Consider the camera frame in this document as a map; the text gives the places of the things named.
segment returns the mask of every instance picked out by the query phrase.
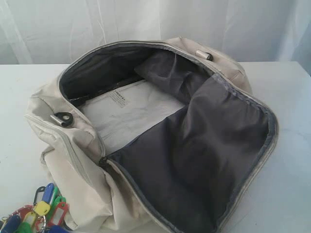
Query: bag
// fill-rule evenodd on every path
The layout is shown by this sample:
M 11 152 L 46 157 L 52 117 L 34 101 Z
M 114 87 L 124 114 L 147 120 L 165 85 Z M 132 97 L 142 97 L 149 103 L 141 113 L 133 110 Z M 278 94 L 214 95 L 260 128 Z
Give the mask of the bag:
M 273 112 L 244 69 L 184 38 L 122 41 L 83 55 L 32 95 L 41 162 L 69 203 L 66 224 L 172 233 L 226 223 L 276 143 Z

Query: white curtain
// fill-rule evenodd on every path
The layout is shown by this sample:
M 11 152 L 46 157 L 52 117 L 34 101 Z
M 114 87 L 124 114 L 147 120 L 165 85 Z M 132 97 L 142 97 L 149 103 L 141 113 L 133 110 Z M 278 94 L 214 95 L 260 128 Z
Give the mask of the white curtain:
M 311 0 L 0 0 L 0 64 L 71 63 L 106 43 L 177 36 L 311 73 Z

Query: white table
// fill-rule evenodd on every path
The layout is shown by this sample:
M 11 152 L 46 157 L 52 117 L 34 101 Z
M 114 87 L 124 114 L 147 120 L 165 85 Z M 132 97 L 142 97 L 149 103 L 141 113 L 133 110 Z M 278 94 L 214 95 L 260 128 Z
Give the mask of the white table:
M 296 62 L 241 63 L 253 94 L 276 114 L 279 138 L 224 233 L 311 230 L 311 78 Z M 68 65 L 1 65 L 0 216 L 33 202 L 46 185 L 46 147 L 23 118 L 29 96 Z M 133 233 L 163 233 L 150 222 Z

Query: dark gray fabric lining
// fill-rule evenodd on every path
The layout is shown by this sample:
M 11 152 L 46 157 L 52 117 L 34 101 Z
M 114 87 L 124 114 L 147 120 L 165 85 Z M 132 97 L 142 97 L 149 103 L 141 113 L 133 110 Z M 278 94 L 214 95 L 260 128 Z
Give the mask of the dark gray fabric lining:
M 173 232 L 215 232 L 270 147 L 275 117 L 202 64 L 140 49 L 98 51 L 64 74 L 60 88 L 68 99 L 91 98 L 138 74 L 185 103 L 109 159 Z

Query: yellow key tag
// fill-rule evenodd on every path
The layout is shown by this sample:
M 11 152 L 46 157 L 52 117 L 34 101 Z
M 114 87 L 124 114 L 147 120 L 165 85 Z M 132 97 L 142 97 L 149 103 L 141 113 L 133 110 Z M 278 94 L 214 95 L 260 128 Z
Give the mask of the yellow key tag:
M 35 222 L 36 217 L 37 217 L 37 215 L 35 214 L 35 212 L 33 212 L 33 211 L 28 212 L 25 215 L 25 218 L 24 218 L 23 222 L 29 223 L 30 227 L 32 227 L 34 222 Z
M 39 216 L 44 216 L 50 211 L 50 205 L 44 201 L 39 201 L 39 203 L 35 206 L 34 211 Z

